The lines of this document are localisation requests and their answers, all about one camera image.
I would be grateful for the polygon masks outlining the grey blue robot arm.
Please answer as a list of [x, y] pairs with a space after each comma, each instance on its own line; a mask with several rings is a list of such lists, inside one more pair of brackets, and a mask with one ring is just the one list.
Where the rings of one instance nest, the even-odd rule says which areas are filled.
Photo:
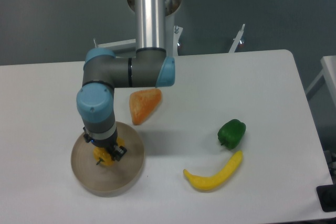
[[175, 82], [175, 60], [166, 53], [165, 0], [134, 1], [135, 57], [117, 58], [110, 49], [91, 49], [76, 96], [85, 141], [104, 148], [113, 161], [119, 161], [127, 152], [117, 143], [114, 90], [170, 87]]

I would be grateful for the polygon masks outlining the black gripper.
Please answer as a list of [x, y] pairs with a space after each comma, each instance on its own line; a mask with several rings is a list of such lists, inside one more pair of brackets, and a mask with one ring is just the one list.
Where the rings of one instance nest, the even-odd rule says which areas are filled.
[[127, 152], [124, 146], [117, 144], [118, 131], [115, 126], [103, 133], [92, 133], [85, 127], [83, 127], [83, 131], [85, 142], [106, 149], [113, 161], [120, 161]]

